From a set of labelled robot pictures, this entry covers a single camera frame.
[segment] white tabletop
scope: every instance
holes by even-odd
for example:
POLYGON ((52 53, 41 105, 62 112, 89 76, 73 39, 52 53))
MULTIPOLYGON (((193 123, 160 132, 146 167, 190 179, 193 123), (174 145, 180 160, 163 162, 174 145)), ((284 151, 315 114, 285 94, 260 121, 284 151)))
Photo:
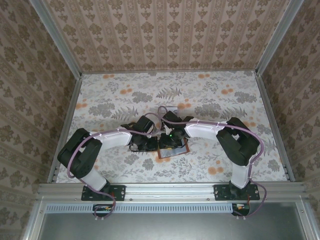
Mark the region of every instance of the white tabletop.
MULTIPOLYGON (((113 130, 137 121, 160 105, 178 106, 179 115, 200 120, 241 119, 258 134, 265 152, 252 169, 256 181, 286 181, 274 136, 253 71, 90 74, 82 76, 69 137, 77 128, 113 130)), ((95 168, 111 183, 227 182, 231 161, 218 140, 191 138, 190 152, 159 159, 157 153, 133 153, 128 146, 102 149, 95 168)), ((64 166, 57 183, 69 179, 64 166)))

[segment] metal grille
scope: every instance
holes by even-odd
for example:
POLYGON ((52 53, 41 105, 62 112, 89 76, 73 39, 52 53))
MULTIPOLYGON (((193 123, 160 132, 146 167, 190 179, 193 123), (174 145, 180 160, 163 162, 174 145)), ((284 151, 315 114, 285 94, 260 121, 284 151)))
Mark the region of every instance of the metal grille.
MULTIPOLYGON (((93 203, 50 203, 46 206, 46 214, 62 214, 62 213, 93 213, 93 203)), ((189 213, 232 213, 231 203, 203 203, 203 204, 140 204, 140 203, 118 203, 114 213, 118 214, 189 214, 189 213)))

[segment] patterned wallpaper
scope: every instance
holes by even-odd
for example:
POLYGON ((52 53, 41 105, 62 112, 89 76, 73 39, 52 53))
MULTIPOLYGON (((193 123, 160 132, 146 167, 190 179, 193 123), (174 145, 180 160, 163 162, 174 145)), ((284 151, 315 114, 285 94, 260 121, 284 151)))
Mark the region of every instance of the patterned wallpaper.
POLYGON ((262 77, 294 175, 320 222, 319 15, 320 1, 305 0, 262 77))
POLYGON ((254 69, 289 0, 45 0, 82 72, 254 69))
POLYGON ((0 239, 23 233, 75 80, 27 0, 0 1, 0 239))

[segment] small rectangular object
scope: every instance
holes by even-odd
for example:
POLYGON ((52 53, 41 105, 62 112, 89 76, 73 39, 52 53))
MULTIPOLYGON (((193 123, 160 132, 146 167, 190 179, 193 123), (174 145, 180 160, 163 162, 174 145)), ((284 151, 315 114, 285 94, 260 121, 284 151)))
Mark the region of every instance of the small rectangular object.
MULTIPOLYGON (((124 201, 126 196, 126 186, 111 185, 107 193, 113 196, 116 201, 124 201)), ((84 186, 82 190, 81 200, 82 201, 111 201, 111 198, 106 195, 93 192, 89 188, 84 186)))
MULTIPOLYGON (((236 200, 236 201, 247 201, 248 195, 245 195, 243 198, 240 199, 234 199, 232 198, 231 192, 230 192, 230 186, 229 184, 217 184, 213 185, 214 189, 214 199, 216 201, 226 201, 226 200, 236 200)), ((249 194, 250 201, 251 200, 260 200, 260 195, 258 191, 258 186, 255 184, 250 183, 247 186, 247 193, 249 194)))

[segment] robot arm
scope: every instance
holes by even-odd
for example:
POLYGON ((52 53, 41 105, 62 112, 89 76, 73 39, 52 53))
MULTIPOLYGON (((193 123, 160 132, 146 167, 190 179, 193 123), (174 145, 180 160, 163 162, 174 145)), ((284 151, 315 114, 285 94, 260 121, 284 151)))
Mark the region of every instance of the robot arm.
MULTIPOLYGON (((231 126, 238 126, 249 130, 238 118, 232 117, 228 122, 222 122, 231 126)), ((238 189, 243 189, 249 182, 250 159, 257 152, 259 142, 252 135, 224 127, 221 125, 209 125, 191 123, 185 126, 185 132, 191 138, 218 139, 228 158, 232 161, 231 183, 238 189)))
MULTIPOLYGON (((248 129, 236 117, 232 117, 228 122, 222 123, 248 129)), ((178 139, 184 137, 200 137, 214 140, 217 138, 228 158, 232 161, 231 183, 240 190, 246 187, 247 183, 249 182, 249 160, 257 152, 259 146, 259 142, 254 137, 240 130, 221 125, 189 123, 184 125, 184 128, 181 127, 182 126, 180 126, 180 128, 174 132, 174 135, 177 136, 178 139)), ((134 137, 137 137, 137 134, 123 132, 121 129, 124 128, 120 127, 118 132, 107 133, 97 138, 91 138, 89 141, 87 141, 83 146, 84 148, 81 148, 76 154, 72 162, 70 172, 76 178, 81 179, 97 191, 101 190, 102 188, 105 189, 106 185, 110 185, 110 183, 94 168, 94 163, 102 144, 105 145, 106 149, 109 149, 116 146, 127 146, 132 141, 140 141, 140 139, 134 140, 134 137)), ((88 131, 83 128, 78 129, 60 151, 58 160, 65 167, 68 166, 71 155, 74 153, 76 148, 88 136, 90 136, 88 131)))

